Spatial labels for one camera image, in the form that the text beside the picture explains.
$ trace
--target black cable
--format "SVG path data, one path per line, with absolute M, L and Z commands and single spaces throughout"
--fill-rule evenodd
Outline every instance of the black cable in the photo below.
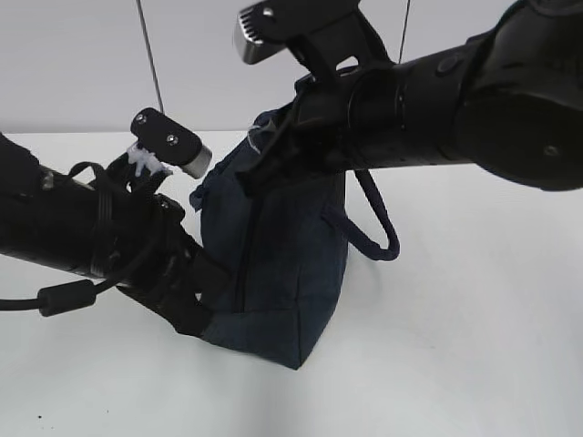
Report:
M 90 162 L 82 162 L 79 163 L 71 169 L 65 180 L 62 183 L 55 187 L 58 189 L 59 187 L 64 186 L 67 182 L 72 180 L 76 175 L 81 173 L 84 169 L 91 168 L 93 169 L 96 175 L 96 182 L 97 182 L 97 189 L 101 192 L 108 191 L 108 194 L 111 194 L 111 191 L 118 191 L 120 190 L 107 176 L 107 172 L 103 167 L 99 164 L 90 163 Z M 100 208 L 111 208 L 110 202 L 106 201 L 105 203 L 99 202 Z M 157 244 L 159 243 L 159 239 L 162 236 L 162 231 L 164 229 L 164 216 L 162 214 L 162 209 L 160 205 L 154 206 L 155 210 L 155 218 L 152 224 L 152 229 L 150 230 L 150 238 L 148 244 L 144 246 L 144 248 L 139 252 L 139 254 L 129 262 L 129 264 L 121 269 L 120 271 L 115 272 L 109 279 L 104 280 L 103 282 L 94 286 L 93 291 L 95 295 L 101 294 L 104 291 L 107 291 L 116 285 L 118 285 L 121 281 L 126 279 L 129 275 L 131 275 L 142 263 L 148 258 L 151 252 L 156 248 Z M 28 310 L 41 310 L 46 306 L 46 302 L 39 298 L 37 299 L 28 299 L 28 300 L 0 300 L 0 311 L 28 311 Z
M 401 50 L 399 51 L 399 64 L 403 61 L 404 40 L 407 36 L 407 27 L 409 25 L 409 13 L 411 12 L 411 0 L 407 0 L 407 11 L 404 14 L 403 36 L 401 37 Z
M 159 238 L 163 229 L 162 219 L 163 217 L 160 208 L 156 206 L 156 219 L 154 220 L 154 225 L 152 226 L 154 228 L 152 230 L 155 233 L 149 239 L 148 244 L 144 246 L 144 249 L 142 249 L 126 267 L 114 273 L 109 279 L 104 280 L 100 284 L 97 284 L 95 287 L 96 294 L 101 294 L 104 291 L 107 291 L 118 285 L 122 280 L 131 275 L 146 260 L 146 258 L 152 253 L 156 245 L 159 243 Z
M 0 299 L 0 311 L 40 310 L 44 306 L 41 299 L 6 300 Z

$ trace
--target white wall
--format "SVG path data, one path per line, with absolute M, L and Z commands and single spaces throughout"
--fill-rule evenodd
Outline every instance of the white wall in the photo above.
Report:
M 203 134 L 217 158 L 240 137 Z M 12 138 L 63 171 L 105 164 L 131 141 Z M 52 319 L 2 314 L 0 435 L 581 435 L 583 193 L 471 166 L 376 177 L 403 255 L 382 264 L 352 251 L 338 310 L 300 371 L 181 337 L 115 291 Z M 195 185 L 177 174 L 164 191 L 187 205 Z M 352 178 L 348 205 L 382 239 Z M 2 297 L 70 279 L 8 258 L 0 278 Z
M 129 129 L 156 105 L 132 0 L 3 0 L 0 131 Z

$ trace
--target white table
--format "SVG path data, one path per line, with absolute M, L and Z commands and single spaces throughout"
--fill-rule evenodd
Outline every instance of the white table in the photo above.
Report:
M 220 158 L 241 134 L 202 136 Z M 11 138 L 62 171 L 107 164 L 132 141 Z M 583 193 L 472 166 L 376 176 L 403 255 L 382 264 L 352 250 L 338 310 L 300 371 L 179 336 L 112 290 L 51 319 L 0 314 L 0 435 L 581 435 Z M 164 192 L 187 206 L 195 185 L 177 174 Z M 348 205 L 383 235 L 353 178 Z M 0 278 L 3 298 L 71 279 L 8 258 Z

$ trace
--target zipper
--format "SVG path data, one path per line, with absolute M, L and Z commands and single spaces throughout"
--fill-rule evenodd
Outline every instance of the zipper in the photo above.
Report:
M 257 225 L 263 209 L 263 198 L 256 198 L 251 204 L 251 214 L 249 216 L 249 223 L 247 225 L 247 235 L 245 235 L 245 242 L 243 243 L 243 253 L 239 263 L 239 273 L 237 275 L 237 282 L 235 284 L 235 300 L 233 305 L 234 312 L 245 311 L 245 300 L 247 297 L 247 278 L 249 264 L 251 262 L 251 251 L 253 250 L 253 242 L 255 234 L 257 233 Z

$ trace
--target wire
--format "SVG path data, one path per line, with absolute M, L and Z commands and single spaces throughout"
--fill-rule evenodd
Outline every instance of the wire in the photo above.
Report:
M 407 36 L 407 27 L 409 26 L 410 12 L 411 12 L 411 0 L 407 0 L 407 11 L 404 14 L 403 36 L 401 37 L 401 50 L 399 50 L 399 64 L 403 62 L 404 40 Z
M 144 246 L 139 254 L 131 260 L 131 262 L 124 267 L 122 270 L 114 273 L 109 279 L 104 280 L 103 282 L 96 285 L 96 294 L 101 294 L 104 291 L 107 291 L 116 285 L 119 284 L 122 280 L 126 279 L 129 275 L 131 275 L 137 268 L 139 268 L 146 258 L 152 253 L 156 245 L 159 243 L 159 239 L 161 236 L 161 232 L 163 230 L 163 216 L 160 211 L 159 207 L 156 207 L 156 219 L 154 220 L 154 225 L 152 225 L 154 229 L 154 236 L 150 237 L 149 242 L 147 245 Z
M 40 299 L 0 300 L 0 311 L 30 311 L 40 310 L 43 302 Z
M 156 97 L 158 98 L 159 109 L 162 114 L 165 114 L 164 103 L 162 102 L 162 93 L 160 92 L 160 83 L 158 81 L 158 73 L 156 72 L 156 64 L 154 63 L 154 55 L 152 54 L 152 46 L 149 42 L 148 28 L 146 26 L 146 18 L 144 17 L 144 8 L 142 7 L 141 0 L 136 0 L 136 5 L 138 6 L 139 22 L 142 27 L 142 33 L 144 34 L 146 50 L 148 51 L 149 68 L 152 72 L 154 87 L 156 88 Z

